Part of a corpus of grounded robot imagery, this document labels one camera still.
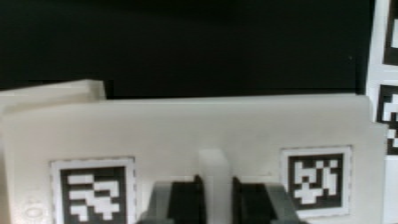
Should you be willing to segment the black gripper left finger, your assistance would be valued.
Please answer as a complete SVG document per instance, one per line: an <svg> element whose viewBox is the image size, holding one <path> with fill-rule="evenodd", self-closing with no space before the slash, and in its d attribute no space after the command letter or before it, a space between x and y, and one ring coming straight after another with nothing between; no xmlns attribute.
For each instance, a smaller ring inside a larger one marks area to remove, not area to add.
<svg viewBox="0 0 398 224"><path fill-rule="evenodd" d="M192 181L154 183L138 224L206 224L204 183L199 176Z"/></svg>

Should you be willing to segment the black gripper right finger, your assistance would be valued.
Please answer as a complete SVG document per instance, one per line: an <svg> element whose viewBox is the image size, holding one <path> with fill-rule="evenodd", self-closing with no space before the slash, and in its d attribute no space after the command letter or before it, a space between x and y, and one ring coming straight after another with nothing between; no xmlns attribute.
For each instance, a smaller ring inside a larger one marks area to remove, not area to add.
<svg viewBox="0 0 398 224"><path fill-rule="evenodd" d="M232 178L232 224L305 224L279 183L243 183Z"/></svg>

